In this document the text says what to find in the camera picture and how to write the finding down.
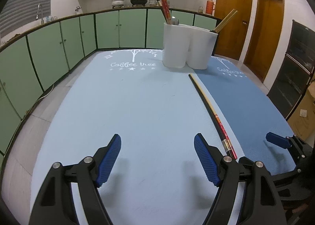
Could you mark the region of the black oven cabinet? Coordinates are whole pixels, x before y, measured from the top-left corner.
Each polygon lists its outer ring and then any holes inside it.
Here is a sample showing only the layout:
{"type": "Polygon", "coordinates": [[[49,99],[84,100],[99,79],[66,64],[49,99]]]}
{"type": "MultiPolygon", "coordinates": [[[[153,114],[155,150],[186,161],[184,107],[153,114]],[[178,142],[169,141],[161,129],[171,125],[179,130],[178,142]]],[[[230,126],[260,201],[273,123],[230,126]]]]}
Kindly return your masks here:
{"type": "Polygon", "coordinates": [[[314,75],[314,31],[293,21],[289,44],[268,97],[285,119],[294,112],[314,75]]]}

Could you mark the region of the wooden chopstick orange band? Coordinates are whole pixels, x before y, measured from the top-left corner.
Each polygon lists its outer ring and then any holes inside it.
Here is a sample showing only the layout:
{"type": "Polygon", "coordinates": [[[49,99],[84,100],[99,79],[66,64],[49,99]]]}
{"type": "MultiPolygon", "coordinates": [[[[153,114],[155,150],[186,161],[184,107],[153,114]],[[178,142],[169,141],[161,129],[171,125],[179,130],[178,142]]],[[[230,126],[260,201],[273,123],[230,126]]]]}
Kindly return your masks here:
{"type": "Polygon", "coordinates": [[[238,11],[236,9],[232,9],[231,12],[229,12],[229,14],[219,23],[219,25],[214,28],[213,31],[215,33],[219,33],[231,21],[231,19],[233,19],[237,12],[238,11]]]}

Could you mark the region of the white twin utensil holder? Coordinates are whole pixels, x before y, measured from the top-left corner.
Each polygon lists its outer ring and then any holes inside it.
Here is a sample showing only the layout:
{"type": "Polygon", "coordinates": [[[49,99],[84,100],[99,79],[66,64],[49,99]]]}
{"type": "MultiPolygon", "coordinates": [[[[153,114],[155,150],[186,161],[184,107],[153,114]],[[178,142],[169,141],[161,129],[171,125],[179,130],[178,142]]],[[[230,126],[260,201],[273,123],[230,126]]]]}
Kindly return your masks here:
{"type": "Polygon", "coordinates": [[[164,24],[162,62],[168,68],[205,70],[218,33],[189,25],[164,24]]]}

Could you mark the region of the cardboard box on floor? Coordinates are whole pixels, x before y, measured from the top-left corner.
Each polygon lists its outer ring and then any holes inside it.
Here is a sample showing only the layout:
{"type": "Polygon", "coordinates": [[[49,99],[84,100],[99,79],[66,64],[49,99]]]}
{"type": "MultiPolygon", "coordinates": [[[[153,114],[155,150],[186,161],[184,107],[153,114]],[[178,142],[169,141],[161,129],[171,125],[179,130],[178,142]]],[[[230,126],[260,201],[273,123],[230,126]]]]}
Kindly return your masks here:
{"type": "Polygon", "coordinates": [[[314,131],[314,97],[307,90],[305,96],[288,119],[294,134],[307,140],[314,131]]]}

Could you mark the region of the dark blue table mat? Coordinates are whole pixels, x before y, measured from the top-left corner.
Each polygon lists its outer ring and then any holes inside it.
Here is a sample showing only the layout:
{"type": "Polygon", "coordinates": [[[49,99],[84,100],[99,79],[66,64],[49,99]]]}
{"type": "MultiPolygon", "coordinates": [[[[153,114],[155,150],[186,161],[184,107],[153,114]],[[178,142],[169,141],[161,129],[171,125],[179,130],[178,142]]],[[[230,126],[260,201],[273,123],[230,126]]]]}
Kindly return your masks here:
{"type": "MultiPolygon", "coordinates": [[[[268,143],[265,136],[274,132],[291,136],[292,130],[269,98],[257,87],[250,71],[228,60],[211,58],[207,70],[197,70],[194,77],[214,105],[239,156],[261,161],[273,174],[290,172],[295,164],[289,152],[268,143]]],[[[156,215],[154,224],[201,224],[213,201],[217,188],[210,183],[193,147],[196,133],[202,133],[210,145],[221,147],[219,136],[191,81],[187,82],[190,96],[187,106],[189,132],[183,137],[179,158],[183,168],[183,198],[175,214],[163,218],[156,215]]]]}

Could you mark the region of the metal spoon in holder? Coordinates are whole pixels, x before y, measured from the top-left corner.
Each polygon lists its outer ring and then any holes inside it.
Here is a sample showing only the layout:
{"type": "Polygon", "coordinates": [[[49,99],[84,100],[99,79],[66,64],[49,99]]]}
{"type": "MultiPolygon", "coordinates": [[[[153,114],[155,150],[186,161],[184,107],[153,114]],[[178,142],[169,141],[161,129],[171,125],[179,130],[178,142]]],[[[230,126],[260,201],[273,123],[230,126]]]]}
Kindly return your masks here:
{"type": "Polygon", "coordinates": [[[178,25],[179,24],[179,19],[177,19],[176,17],[172,16],[171,17],[171,24],[172,25],[178,25]]]}

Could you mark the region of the orange thermos flask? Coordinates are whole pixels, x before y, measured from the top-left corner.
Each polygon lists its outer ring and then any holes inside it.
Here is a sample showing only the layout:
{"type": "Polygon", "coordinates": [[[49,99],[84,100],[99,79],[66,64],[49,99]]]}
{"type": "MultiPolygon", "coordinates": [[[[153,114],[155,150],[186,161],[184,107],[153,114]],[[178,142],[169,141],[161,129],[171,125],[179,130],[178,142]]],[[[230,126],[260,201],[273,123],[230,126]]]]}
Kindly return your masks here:
{"type": "Polygon", "coordinates": [[[206,3],[206,14],[213,15],[215,10],[215,3],[213,0],[207,0],[206,3]]]}

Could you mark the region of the grey window blind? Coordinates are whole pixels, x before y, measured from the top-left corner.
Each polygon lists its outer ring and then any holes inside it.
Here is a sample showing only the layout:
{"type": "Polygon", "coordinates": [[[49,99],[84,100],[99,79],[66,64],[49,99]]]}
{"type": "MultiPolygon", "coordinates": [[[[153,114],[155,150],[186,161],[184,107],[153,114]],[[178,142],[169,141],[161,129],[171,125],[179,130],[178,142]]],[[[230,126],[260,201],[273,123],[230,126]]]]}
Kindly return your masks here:
{"type": "Polygon", "coordinates": [[[43,17],[51,15],[51,0],[8,0],[1,11],[1,36],[35,21],[39,3],[43,5],[43,17]]]}

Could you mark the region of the white cooking pot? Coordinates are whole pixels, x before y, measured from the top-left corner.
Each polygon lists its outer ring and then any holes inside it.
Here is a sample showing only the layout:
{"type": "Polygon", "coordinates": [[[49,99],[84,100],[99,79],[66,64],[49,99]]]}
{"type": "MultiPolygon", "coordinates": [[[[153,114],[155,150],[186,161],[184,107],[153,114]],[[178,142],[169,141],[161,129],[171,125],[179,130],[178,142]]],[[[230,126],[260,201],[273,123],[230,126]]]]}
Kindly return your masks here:
{"type": "Polygon", "coordinates": [[[112,0],[112,8],[123,8],[124,0],[112,0]]]}

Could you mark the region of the light blue table mat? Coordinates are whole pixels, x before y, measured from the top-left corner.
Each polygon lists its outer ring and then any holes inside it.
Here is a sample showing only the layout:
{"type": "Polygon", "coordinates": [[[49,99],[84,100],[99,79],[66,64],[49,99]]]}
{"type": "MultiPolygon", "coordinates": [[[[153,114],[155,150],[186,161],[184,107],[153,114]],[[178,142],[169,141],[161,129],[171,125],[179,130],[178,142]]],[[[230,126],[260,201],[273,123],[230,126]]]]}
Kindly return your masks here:
{"type": "Polygon", "coordinates": [[[108,145],[122,147],[99,189],[114,224],[202,224],[217,188],[194,149],[201,133],[220,137],[188,67],[168,69],[162,53],[127,50],[94,57],[64,98],[32,172],[31,201],[54,162],[76,164],[108,145]]]}

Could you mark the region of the wooden chopstick red end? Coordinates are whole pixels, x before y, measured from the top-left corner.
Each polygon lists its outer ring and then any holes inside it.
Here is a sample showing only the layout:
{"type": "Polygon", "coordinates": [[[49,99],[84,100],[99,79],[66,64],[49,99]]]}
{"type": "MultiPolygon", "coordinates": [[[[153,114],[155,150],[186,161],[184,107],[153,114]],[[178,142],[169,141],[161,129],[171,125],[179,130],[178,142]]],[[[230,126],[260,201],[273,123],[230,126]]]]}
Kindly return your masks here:
{"type": "Polygon", "coordinates": [[[164,10],[164,15],[165,15],[165,18],[166,18],[166,21],[168,24],[170,24],[170,15],[169,15],[169,12],[168,12],[168,8],[167,8],[167,3],[165,2],[165,0],[161,0],[161,3],[162,3],[162,6],[163,6],[163,10],[164,10]]]}

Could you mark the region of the black wok on stove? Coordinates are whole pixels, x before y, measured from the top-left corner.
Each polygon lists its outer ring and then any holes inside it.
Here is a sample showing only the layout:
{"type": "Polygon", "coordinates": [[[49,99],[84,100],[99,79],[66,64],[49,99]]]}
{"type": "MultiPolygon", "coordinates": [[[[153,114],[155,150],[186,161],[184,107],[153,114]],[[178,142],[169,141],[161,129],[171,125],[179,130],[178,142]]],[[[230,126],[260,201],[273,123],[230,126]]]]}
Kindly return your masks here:
{"type": "Polygon", "coordinates": [[[132,7],[145,7],[148,0],[130,0],[132,7]]]}

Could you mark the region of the green lower kitchen cabinets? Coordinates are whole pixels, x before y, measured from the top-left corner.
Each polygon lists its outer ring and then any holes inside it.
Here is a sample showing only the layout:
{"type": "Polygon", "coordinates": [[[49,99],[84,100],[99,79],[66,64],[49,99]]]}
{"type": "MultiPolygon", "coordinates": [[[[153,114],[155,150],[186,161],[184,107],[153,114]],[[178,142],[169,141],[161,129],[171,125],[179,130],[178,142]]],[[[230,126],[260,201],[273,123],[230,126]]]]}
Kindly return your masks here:
{"type": "Polygon", "coordinates": [[[1,47],[1,155],[40,97],[84,58],[103,49],[162,48],[158,8],[73,15],[19,34],[1,47]]]}

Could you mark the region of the chrome sink faucet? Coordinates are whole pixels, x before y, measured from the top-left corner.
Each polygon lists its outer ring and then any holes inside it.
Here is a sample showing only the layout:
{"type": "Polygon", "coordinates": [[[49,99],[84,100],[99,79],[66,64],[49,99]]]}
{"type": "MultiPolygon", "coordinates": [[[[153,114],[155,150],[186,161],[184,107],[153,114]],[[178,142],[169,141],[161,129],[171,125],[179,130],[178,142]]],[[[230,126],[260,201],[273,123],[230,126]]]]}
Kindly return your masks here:
{"type": "Polygon", "coordinates": [[[43,19],[43,5],[41,3],[38,4],[37,6],[37,13],[36,13],[36,21],[41,20],[41,25],[44,24],[44,19],[43,19]]]}

